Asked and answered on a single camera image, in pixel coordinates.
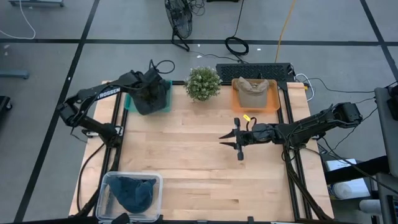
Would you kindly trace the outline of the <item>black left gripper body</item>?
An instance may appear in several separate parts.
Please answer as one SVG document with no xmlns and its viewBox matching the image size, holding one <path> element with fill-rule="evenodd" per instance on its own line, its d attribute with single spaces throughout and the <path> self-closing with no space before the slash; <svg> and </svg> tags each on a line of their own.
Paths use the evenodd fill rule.
<svg viewBox="0 0 398 224">
<path fill-rule="evenodd" d="M 159 71 L 156 68 L 150 68 L 146 73 L 140 71 L 130 71 L 133 75 L 133 84 L 129 85 L 129 91 L 141 91 L 146 88 L 149 91 L 165 91 L 165 81 L 159 75 Z"/>
</svg>

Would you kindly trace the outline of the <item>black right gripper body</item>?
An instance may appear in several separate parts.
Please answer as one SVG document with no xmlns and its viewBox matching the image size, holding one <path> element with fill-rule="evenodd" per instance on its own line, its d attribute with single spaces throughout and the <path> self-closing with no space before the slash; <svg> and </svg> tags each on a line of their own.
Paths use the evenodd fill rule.
<svg viewBox="0 0 398 224">
<path fill-rule="evenodd" d="M 273 142 L 275 144 L 280 143 L 280 134 L 277 134 L 277 130 L 270 124 L 259 123 L 252 127 L 251 131 L 245 131 L 240 129 L 240 119 L 235 118 L 234 124 L 236 126 L 233 129 L 233 137 L 236 138 L 234 149 L 238 152 L 238 160 L 244 159 L 243 147 L 252 144 L 265 144 Z"/>
</svg>

